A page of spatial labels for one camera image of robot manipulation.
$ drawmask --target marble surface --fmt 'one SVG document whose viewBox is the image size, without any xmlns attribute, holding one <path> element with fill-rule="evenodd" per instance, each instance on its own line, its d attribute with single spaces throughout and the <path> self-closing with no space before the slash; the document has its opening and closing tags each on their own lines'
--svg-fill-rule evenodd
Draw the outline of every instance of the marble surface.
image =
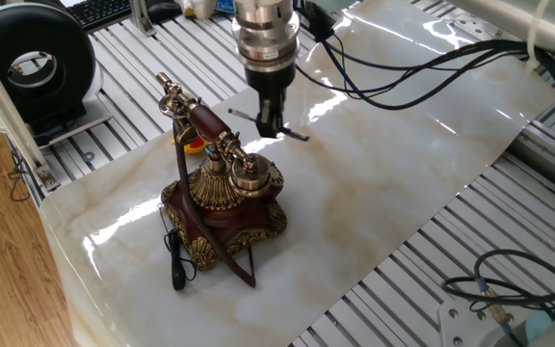
<svg viewBox="0 0 555 347">
<path fill-rule="evenodd" d="M 401 0 L 368 0 L 337 24 L 346 50 L 387 65 L 416 65 L 468 43 L 447 23 Z M 341 86 L 322 47 L 300 62 Z M 361 88 L 394 72 L 348 65 Z M 426 71 L 378 98 L 397 104 L 450 72 Z M 85 346 L 284 346 L 423 226 L 492 163 L 555 92 L 507 58 L 468 72 L 430 100 L 386 112 L 298 75 L 288 126 L 308 143 L 258 139 L 246 90 L 214 108 L 242 132 L 244 149 L 276 162 L 278 201 L 289 218 L 279 237 L 254 246 L 257 287 L 220 263 L 182 292 L 171 285 L 159 194 L 177 179 L 171 134 L 49 195 L 40 215 L 77 340 Z M 190 156 L 194 168 L 200 161 Z M 247 258 L 238 261 L 247 267 Z"/>
</svg>

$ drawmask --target white bracket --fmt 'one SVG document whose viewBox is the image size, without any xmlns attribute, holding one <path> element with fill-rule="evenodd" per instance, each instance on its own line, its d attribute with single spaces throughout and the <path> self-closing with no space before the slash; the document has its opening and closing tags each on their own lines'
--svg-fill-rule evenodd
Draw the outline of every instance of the white bracket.
<svg viewBox="0 0 555 347">
<path fill-rule="evenodd" d="M 155 35 L 151 20 L 146 11 L 145 0 L 130 0 L 130 8 L 132 9 L 132 23 L 136 25 L 145 35 Z"/>
<path fill-rule="evenodd" d="M 10 138 L 12 139 L 14 145 L 20 151 L 20 154 L 27 162 L 30 170 L 32 170 L 36 174 L 36 177 L 41 181 L 44 187 L 46 187 L 48 191 L 57 188 L 60 184 L 57 182 L 52 171 L 48 167 L 44 156 L 36 145 L 36 142 L 29 132 L 29 129 L 27 129 L 25 122 L 18 114 L 18 110 L 16 110 L 16 107 L 14 107 L 14 104 L 1 81 L 0 120 L 3 122 L 4 126 L 8 130 Z"/>
</svg>

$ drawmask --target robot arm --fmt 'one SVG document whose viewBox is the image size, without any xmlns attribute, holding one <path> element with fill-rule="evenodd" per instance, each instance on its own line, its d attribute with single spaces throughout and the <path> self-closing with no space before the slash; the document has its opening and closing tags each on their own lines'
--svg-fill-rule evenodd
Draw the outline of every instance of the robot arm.
<svg viewBox="0 0 555 347">
<path fill-rule="evenodd" d="M 299 18 L 292 0 L 236 0 L 235 12 L 232 26 L 239 56 L 248 85 L 258 92 L 258 133 L 269 138 L 288 134 L 282 111 L 299 54 Z"/>
</svg>

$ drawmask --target slotted metal rail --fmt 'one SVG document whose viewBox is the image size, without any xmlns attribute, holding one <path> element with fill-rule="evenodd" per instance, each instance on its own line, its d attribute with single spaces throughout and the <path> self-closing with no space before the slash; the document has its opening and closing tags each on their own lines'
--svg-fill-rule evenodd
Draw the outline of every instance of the slotted metal rail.
<svg viewBox="0 0 555 347">
<path fill-rule="evenodd" d="M 411 3 L 443 20 L 467 23 L 464 30 L 485 39 L 476 17 L 448 3 Z M 165 71 L 208 106 L 245 89 L 230 22 L 228 17 L 174 19 L 155 25 L 157 34 L 147 38 L 124 20 L 93 33 L 93 48 L 104 71 L 98 98 L 113 117 L 44 150 L 62 185 L 170 129 L 158 112 L 162 91 L 154 82 L 156 73 Z M 315 42 L 305 32 L 300 38 L 303 55 Z M 544 70 L 540 74 L 550 80 Z M 555 106 L 538 120 L 538 129 L 555 133 Z M 88 152 L 94 154 L 90 162 L 83 159 Z M 471 276 L 478 255 L 508 248 L 555 265 L 555 195 L 548 188 L 555 189 L 511 154 L 503 154 L 291 346 L 439 346 L 436 313 L 443 302 L 454 300 L 439 285 L 450 277 Z M 40 204 L 40 193 L 46 192 L 32 184 L 30 189 Z M 483 273 L 535 293 L 555 291 L 553 276 L 520 259 L 492 259 Z"/>
</svg>

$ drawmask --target vintage telephone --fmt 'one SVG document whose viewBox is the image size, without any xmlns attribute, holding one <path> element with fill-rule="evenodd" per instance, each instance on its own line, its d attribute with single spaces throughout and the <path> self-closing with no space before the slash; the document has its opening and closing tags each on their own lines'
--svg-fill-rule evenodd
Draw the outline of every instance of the vintage telephone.
<svg viewBox="0 0 555 347">
<path fill-rule="evenodd" d="M 159 107 L 172 119 L 180 176 L 162 191 L 174 230 L 198 270 L 210 270 L 221 260 L 255 287 L 251 246 L 286 229 L 286 215 L 276 201 L 284 179 L 267 158 L 245 153 L 238 134 L 179 84 L 163 72 L 157 80 L 166 93 Z M 184 146 L 198 137 L 208 142 L 208 154 L 188 173 Z M 232 258 L 244 249 L 250 252 L 250 273 Z"/>
</svg>

